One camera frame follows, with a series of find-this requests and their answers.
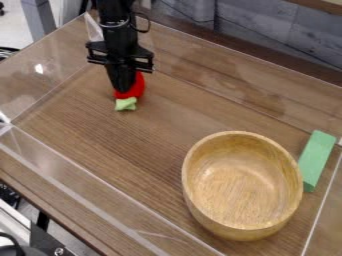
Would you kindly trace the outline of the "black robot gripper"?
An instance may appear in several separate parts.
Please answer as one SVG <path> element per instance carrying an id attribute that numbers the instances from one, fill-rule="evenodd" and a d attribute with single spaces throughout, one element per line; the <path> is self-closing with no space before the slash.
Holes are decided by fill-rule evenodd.
<path id="1" fill-rule="evenodd" d="M 104 41 L 88 41 L 85 48 L 88 50 L 87 61 L 92 64 L 105 65 L 112 86 L 119 92 L 123 89 L 124 92 L 131 89 L 136 77 L 135 69 L 145 73 L 153 72 L 153 53 L 140 45 L 136 45 L 127 53 L 108 50 Z M 121 75 L 120 65 L 123 64 L 127 65 Z"/>

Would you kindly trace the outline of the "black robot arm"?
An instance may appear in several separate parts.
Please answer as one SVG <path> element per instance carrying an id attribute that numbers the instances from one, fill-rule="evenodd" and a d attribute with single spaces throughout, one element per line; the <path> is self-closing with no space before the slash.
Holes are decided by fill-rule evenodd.
<path id="1" fill-rule="evenodd" d="M 96 0 L 103 40 L 85 44 L 87 60 L 105 67 L 113 89 L 127 93 L 136 82 L 137 72 L 153 71 L 153 53 L 139 45 L 135 0 Z"/>

